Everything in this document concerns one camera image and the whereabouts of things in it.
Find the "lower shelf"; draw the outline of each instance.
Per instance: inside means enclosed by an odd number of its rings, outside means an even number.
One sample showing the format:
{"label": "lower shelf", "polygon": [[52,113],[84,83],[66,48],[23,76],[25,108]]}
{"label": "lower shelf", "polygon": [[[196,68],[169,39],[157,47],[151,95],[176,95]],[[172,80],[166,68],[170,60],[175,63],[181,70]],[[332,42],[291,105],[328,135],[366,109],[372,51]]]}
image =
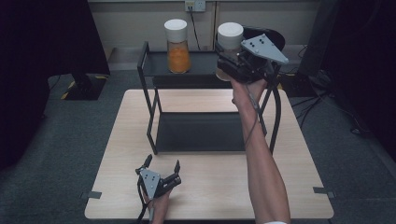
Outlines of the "lower shelf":
{"label": "lower shelf", "polygon": [[239,114],[161,113],[156,148],[159,153],[244,151]]}

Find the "table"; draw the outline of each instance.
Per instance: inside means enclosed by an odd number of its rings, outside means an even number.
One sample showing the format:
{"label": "table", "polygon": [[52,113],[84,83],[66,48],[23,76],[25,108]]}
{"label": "table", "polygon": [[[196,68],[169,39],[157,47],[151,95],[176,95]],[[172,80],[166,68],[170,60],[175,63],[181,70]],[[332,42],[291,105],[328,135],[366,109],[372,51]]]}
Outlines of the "table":
{"label": "table", "polygon": [[[232,90],[160,91],[163,108],[168,111],[236,111],[231,103]],[[333,210],[327,195],[313,190],[323,185],[289,100],[285,92],[280,91],[280,95],[282,119],[274,157],[289,195],[291,218],[331,218]],[[263,115],[267,127],[274,124],[274,110],[273,97],[270,97]],[[148,120],[143,91],[125,92],[92,187],[92,191],[102,192],[102,196],[88,200],[87,218],[137,218],[140,214],[138,176],[134,169],[152,153],[146,136]],[[272,128],[268,128],[267,138],[271,131]],[[171,194],[166,219],[254,219],[243,151],[162,153],[153,156],[149,169],[166,177],[173,173],[177,160],[180,161],[182,183]]]}

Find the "person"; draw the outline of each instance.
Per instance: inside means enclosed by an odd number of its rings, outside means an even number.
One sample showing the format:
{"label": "person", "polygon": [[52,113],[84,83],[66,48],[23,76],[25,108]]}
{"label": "person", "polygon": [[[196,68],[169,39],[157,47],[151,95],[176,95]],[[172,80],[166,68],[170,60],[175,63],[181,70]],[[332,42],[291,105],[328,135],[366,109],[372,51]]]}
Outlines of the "person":
{"label": "person", "polygon": [[[282,176],[266,143],[257,120],[254,105],[260,101],[267,85],[264,79],[249,85],[231,78],[233,103],[239,111],[247,155],[247,182],[255,221],[263,223],[290,223],[289,200]],[[169,204],[170,191],[149,203],[154,207],[152,224],[162,224]]]}

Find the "gray carpet floor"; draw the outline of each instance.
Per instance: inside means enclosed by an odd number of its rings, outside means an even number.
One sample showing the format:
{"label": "gray carpet floor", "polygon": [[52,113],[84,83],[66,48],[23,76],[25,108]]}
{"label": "gray carpet floor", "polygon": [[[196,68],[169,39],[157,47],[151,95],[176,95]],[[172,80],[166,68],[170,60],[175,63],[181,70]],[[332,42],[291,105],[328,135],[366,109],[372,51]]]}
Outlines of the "gray carpet floor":
{"label": "gray carpet floor", "polygon": [[[136,71],[113,71],[97,101],[61,100],[73,79],[57,79],[49,79],[55,86],[46,118],[23,158],[0,172],[0,223],[131,223],[88,220],[80,195],[92,189],[124,92],[140,88]],[[295,115],[312,103],[295,106]],[[389,157],[374,138],[351,133],[351,126],[350,116],[329,97],[307,115],[302,131],[325,188],[335,194],[334,217],[292,223],[396,222],[394,163],[384,162]]]}

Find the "jar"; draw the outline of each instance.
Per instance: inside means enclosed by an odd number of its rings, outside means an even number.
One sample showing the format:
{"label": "jar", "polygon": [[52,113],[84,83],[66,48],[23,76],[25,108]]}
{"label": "jar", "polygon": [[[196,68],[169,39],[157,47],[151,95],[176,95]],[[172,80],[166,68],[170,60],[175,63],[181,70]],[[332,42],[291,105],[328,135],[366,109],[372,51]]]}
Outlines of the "jar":
{"label": "jar", "polygon": [[174,19],[167,21],[164,26],[167,38],[168,68],[172,73],[185,73],[191,68],[187,23]]}
{"label": "jar", "polygon": [[[225,22],[218,28],[218,43],[224,49],[224,54],[237,61],[241,51],[244,27],[235,22]],[[230,81],[229,75],[216,68],[216,76],[223,81]]]}

